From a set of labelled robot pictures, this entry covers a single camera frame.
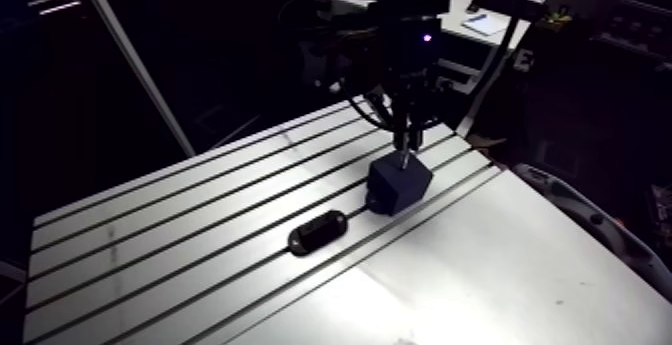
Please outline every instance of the black block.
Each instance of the black block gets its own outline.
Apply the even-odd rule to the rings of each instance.
[[[401,152],[394,151],[371,163],[367,180],[367,204],[373,212],[394,216],[422,199],[432,172],[414,155],[400,168]]]

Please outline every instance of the black cable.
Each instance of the black cable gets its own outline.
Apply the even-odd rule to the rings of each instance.
[[[487,83],[490,81],[492,76],[495,74],[497,69],[499,68],[500,64],[504,60],[504,54],[509,49],[509,43],[511,42],[511,38],[513,37],[513,33],[516,31],[516,28],[518,26],[518,21],[520,21],[520,16],[523,13],[523,10],[525,9],[525,4],[527,3],[527,0],[517,0],[516,3],[516,11],[514,14],[511,16],[511,20],[509,21],[509,25],[506,27],[506,32],[504,32],[504,37],[502,38],[502,42],[500,43],[499,47],[497,48],[497,51],[495,52],[495,56],[493,57],[492,61],[488,65],[488,67],[485,69],[485,72],[483,73],[483,76],[481,79],[478,81],[474,89],[471,90],[469,93],[471,94],[477,94],[483,88]],[[372,125],[383,129],[385,131],[390,131],[390,132],[395,132],[391,127],[387,127],[380,122],[377,122],[373,120],[371,117],[366,115],[364,111],[359,108],[359,106],[355,103],[355,101],[352,100],[352,98],[348,98],[348,101],[350,102],[350,105],[361,115],[367,122],[371,123]],[[418,131],[425,131],[428,130],[432,127],[437,126],[439,123],[441,123],[441,119],[437,118],[434,119],[428,123],[425,123],[421,126],[411,126],[407,129],[408,132],[418,132]]]

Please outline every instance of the desk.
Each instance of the desk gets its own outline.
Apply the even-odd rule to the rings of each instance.
[[[35,220],[30,344],[664,344],[672,306],[439,126],[424,199],[364,206],[390,134],[339,103]],[[348,232],[306,256],[296,226]]]
[[[331,2],[331,13],[340,15],[351,12],[361,12],[372,0],[329,0]],[[497,47],[504,37],[504,31],[490,36],[484,36],[471,29],[462,26],[462,22],[475,15],[486,14],[508,23],[510,17],[498,12],[492,12],[481,9],[476,14],[466,12],[467,7],[472,0],[451,0],[450,12],[442,14],[441,30],[444,32],[444,39],[449,38],[444,43],[445,48],[442,52],[442,59],[439,65],[445,69],[442,77],[439,78],[439,84],[443,81],[449,81],[451,86],[457,92],[469,95],[472,93],[476,84],[480,81],[484,69],[494,59]],[[546,0],[531,0],[543,3]],[[509,42],[508,54],[511,54],[520,44],[523,36],[530,28],[530,22],[520,20],[516,30]],[[484,99],[485,93],[490,85],[498,77],[496,73],[490,82],[485,86],[477,97],[473,98],[472,105],[466,111],[463,120],[457,126],[456,131],[461,136],[466,136],[473,125],[473,120]]]
[[[366,8],[371,0],[331,0],[332,1],[332,13],[334,14],[344,14],[350,12],[356,12]],[[481,9],[476,14],[470,14],[466,12],[467,7],[471,4],[472,0],[450,0],[450,12],[440,15],[441,18],[441,30],[445,33],[450,33],[455,36],[472,40],[484,45],[497,47],[502,41],[504,32],[495,33],[491,36],[484,36],[480,33],[477,33],[471,29],[463,27],[461,24],[463,21],[475,15],[486,14],[490,17],[494,17],[505,22],[508,22],[510,17],[503,15],[501,13],[488,11],[486,9]],[[525,20],[518,22],[516,31],[511,37],[511,42],[509,43],[509,50],[514,50],[520,40],[529,29],[530,23]]]

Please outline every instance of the oval black object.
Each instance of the oval black object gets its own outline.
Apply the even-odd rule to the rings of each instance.
[[[340,211],[329,211],[289,233],[289,251],[295,256],[308,255],[345,234],[348,219]]]

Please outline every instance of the pen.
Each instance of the pen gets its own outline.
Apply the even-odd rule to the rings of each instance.
[[[470,18],[470,19],[467,19],[467,21],[471,23],[471,22],[474,22],[474,21],[478,21],[478,20],[484,19],[484,18],[486,18],[487,16],[488,16],[488,15],[486,15],[486,14],[482,14],[482,15],[478,15],[478,16],[472,17],[472,18]]]

